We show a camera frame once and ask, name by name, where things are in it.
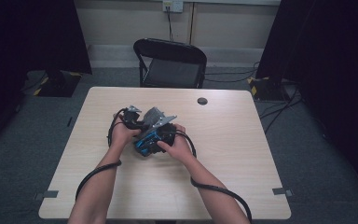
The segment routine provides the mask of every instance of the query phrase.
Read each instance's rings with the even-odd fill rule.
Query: electrical outlet
[[[183,12],[183,1],[162,1],[162,11]]]
[[[168,11],[173,12],[173,2],[172,1],[162,1],[162,11]]]
[[[173,1],[172,9],[173,9],[173,12],[183,12],[183,2],[182,1]]]

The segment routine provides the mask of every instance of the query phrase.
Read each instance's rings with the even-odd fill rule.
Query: folding chair
[[[133,49],[139,59],[141,87],[202,88],[207,58],[197,47],[145,38],[136,41]],[[148,67],[144,58],[152,59]]]

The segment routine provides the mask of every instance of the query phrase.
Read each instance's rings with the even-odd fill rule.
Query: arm
[[[175,127],[177,130],[185,131],[185,128],[178,124],[175,124]],[[183,136],[176,135],[171,147],[161,141],[158,145],[179,160],[195,181],[226,189],[225,185],[193,156]],[[234,198],[208,189],[199,189],[199,193],[214,223],[249,223]]]
[[[97,168],[118,162],[124,147],[140,130],[129,130],[116,121],[112,131],[112,144],[97,165]],[[69,216],[68,223],[105,223],[107,210],[113,195],[117,168],[108,169],[94,175],[80,191]]]

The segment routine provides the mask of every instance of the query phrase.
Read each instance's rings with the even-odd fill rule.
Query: hand
[[[121,145],[124,147],[132,140],[133,136],[138,135],[140,132],[140,129],[128,129],[123,123],[122,116],[118,115],[118,118],[115,122],[115,127],[112,130],[112,144],[110,146],[112,147],[113,145]]]
[[[179,124],[173,124],[173,126],[176,127],[176,130],[182,131],[183,133],[186,132],[185,127]],[[158,141],[157,144],[159,147],[166,150],[171,157],[179,160],[181,163],[184,163],[185,161],[194,158],[193,154],[191,153],[190,147],[188,146],[187,140],[182,135],[177,134],[175,136],[173,145],[171,147],[170,145],[162,141]]]

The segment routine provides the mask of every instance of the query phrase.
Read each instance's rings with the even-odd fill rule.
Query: light wood table
[[[207,105],[199,105],[204,97]],[[153,106],[172,123],[186,127],[198,159],[248,204],[254,219],[287,219],[291,211],[255,104],[248,91],[94,87],[81,108],[45,198],[42,218],[68,218],[80,181],[108,149],[106,136],[119,109],[135,105],[143,114]],[[142,157],[128,144],[121,156],[107,218],[211,219],[185,167],[168,153]]]

